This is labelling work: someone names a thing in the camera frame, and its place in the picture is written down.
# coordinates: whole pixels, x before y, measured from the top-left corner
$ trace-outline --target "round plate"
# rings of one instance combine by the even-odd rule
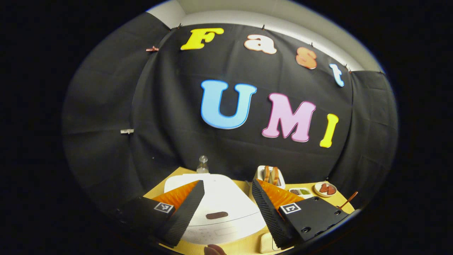
[[[331,195],[328,195],[327,191],[326,192],[320,192],[319,190],[321,189],[321,186],[324,183],[327,184],[327,187],[332,186],[335,189],[335,193],[333,193]],[[323,196],[323,197],[331,197],[331,196],[335,195],[338,192],[337,187],[335,187],[334,185],[332,185],[332,184],[330,184],[328,182],[325,182],[325,181],[320,181],[320,182],[316,183],[314,185],[314,191],[316,192],[316,194],[318,194],[320,196]]]

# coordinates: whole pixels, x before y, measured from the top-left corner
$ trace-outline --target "small dish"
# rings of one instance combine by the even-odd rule
[[[335,187],[334,185],[332,185],[326,181],[320,181],[320,182],[316,183],[314,185],[314,191],[318,195],[323,196],[323,197],[331,197],[338,192],[337,187]]]
[[[313,193],[307,188],[290,188],[288,191],[304,199],[313,197]]]

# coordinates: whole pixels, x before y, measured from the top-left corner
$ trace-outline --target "foam letter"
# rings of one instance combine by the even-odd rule
[[[214,39],[214,33],[223,34],[223,28],[199,28],[193,29],[190,32],[192,35],[187,43],[181,46],[181,50],[203,48],[204,44],[201,43],[201,40],[204,39],[205,43],[209,43]]]
[[[267,128],[263,129],[261,134],[264,137],[276,138],[280,135],[277,126],[280,122],[283,138],[287,138],[294,127],[297,125],[296,132],[293,133],[291,139],[295,142],[308,141],[308,129],[310,121],[316,106],[310,102],[304,101],[299,105],[296,112],[293,114],[288,97],[272,93],[269,95],[269,100],[272,102],[272,110]]]
[[[275,54],[277,52],[277,49],[274,48],[274,41],[267,36],[250,34],[247,39],[250,39],[244,42],[244,46],[247,49],[263,51],[267,54]]]
[[[308,69],[315,69],[316,68],[316,54],[314,51],[309,50],[304,47],[300,47],[297,49],[296,55],[296,62],[303,67]]]
[[[330,64],[329,66],[333,70],[333,76],[335,77],[335,81],[337,82],[337,84],[340,87],[343,87],[344,86],[344,82],[341,80],[341,77],[340,77],[340,75],[342,74],[341,70],[338,69],[338,66],[336,64]]]
[[[324,148],[329,148],[332,146],[332,137],[333,132],[335,131],[335,126],[338,123],[338,117],[335,114],[329,113],[327,114],[327,128],[326,133],[324,134],[324,138],[319,143],[319,146]]]
[[[236,113],[233,116],[225,116],[220,113],[220,100],[222,92],[228,88],[228,84],[218,80],[205,80],[201,83],[204,89],[201,102],[201,116],[203,120],[215,128],[234,129],[246,122],[249,115],[250,100],[256,93],[256,87],[248,84],[237,84],[234,89],[239,93]]]

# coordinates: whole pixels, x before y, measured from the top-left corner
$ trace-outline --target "glass bottle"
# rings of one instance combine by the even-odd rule
[[[200,163],[197,167],[197,173],[209,173],[209,168],[207,167],[207,156],[203,155],[199,158]]]

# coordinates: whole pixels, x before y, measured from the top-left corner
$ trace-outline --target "white ceiling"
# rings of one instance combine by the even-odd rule
[[[344,62],[352,71],[383,72],[369,50],[347,31],[289,0],[170,0],[148,12],[169,27],[179,23],[234,23],[261,27],[265,20],[269,30],[306,43],[313,42],[314,46],[317,43],[318,49]]]

